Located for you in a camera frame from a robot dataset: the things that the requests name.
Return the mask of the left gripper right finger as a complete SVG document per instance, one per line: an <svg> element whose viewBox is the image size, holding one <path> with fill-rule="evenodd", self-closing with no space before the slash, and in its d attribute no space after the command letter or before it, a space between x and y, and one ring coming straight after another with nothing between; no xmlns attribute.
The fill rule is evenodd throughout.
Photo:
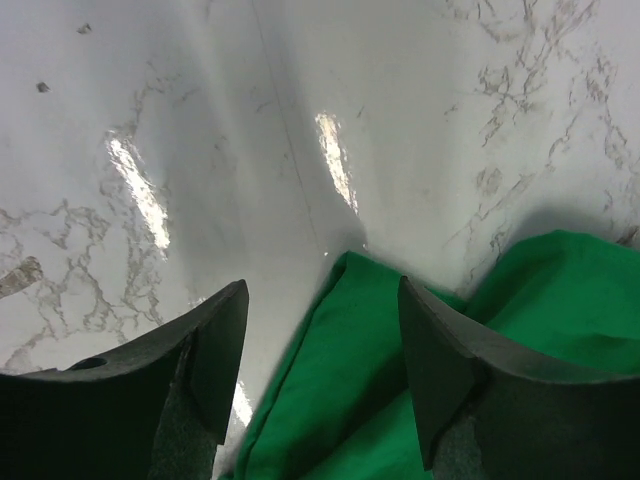
<svg viewBox="0 0 640 480"><path fill-rule="evenodd" d="M532 350L402 278L424 468L437 479L635 479L639 380Z"/></svg>

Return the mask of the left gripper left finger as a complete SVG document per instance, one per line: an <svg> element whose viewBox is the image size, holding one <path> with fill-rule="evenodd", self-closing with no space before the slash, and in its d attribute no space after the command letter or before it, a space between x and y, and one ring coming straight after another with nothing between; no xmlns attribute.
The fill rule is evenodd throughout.
<svg viewBox="0 0 640 480"><path fill-rule="evenodd" d="M249 292L228 284L186 314L66 370L1 378L5 479L208 479L223 444Z"/></svg>

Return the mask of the green t shirt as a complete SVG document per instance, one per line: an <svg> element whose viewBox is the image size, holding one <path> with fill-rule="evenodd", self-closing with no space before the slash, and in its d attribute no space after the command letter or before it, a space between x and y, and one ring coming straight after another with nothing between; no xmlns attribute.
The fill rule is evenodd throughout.
<svg viewBox="0 0 640 480"><path fill-rule="evenodd" d="M256 409L233 479L424 479L398 322L400 274L335 263ZM457 311L556 358L639 370L639 254L555 231L514 245Z"/></svg>

